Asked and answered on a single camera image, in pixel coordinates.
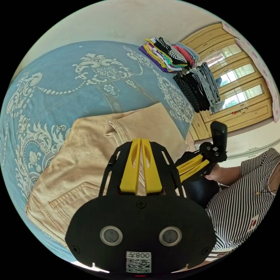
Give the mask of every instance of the beige pants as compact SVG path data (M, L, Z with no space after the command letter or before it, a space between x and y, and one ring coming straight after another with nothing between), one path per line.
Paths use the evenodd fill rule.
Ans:
M161 103L137 111L77 119L32 189L26 204L28 218L67 247L65 234L74 213L98 196L111 155L134 138L150 139L166 147L174 161L187 149ZM139 178L138 194L145 195L142 167Z

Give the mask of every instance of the pants pocket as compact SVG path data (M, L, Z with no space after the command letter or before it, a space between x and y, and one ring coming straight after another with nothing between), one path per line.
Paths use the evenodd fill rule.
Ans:
M100 187L83 182L59 198L49 202L53 211L69 225L76 211L88 201L97 198Z

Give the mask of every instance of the label sticker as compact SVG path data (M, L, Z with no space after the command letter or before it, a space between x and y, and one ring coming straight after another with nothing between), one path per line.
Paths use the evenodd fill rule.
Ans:
M152 254L148 252L126 252L126 272L151 273Z
M258 220L259 220L259 214L254 216L251 221L250 221L250 224L249 224L249 228L248 228L248 232L254 230L256 227L257 227L257 224L258 224Z

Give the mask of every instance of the hand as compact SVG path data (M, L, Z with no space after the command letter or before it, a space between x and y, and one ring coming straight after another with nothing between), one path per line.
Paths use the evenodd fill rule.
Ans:
M221 174L221 167L219 166L219 164L216 164L212 169L211 173L205 176L205 178L207 180L214 180L217 182L217 180L220 178L220 174Z

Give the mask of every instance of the black handle grip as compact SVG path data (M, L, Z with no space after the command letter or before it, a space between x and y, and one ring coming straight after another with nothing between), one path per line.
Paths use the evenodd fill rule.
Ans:
M216 146L221 152L227 150L227 126L223 123L213 121L210 125L213 145Z

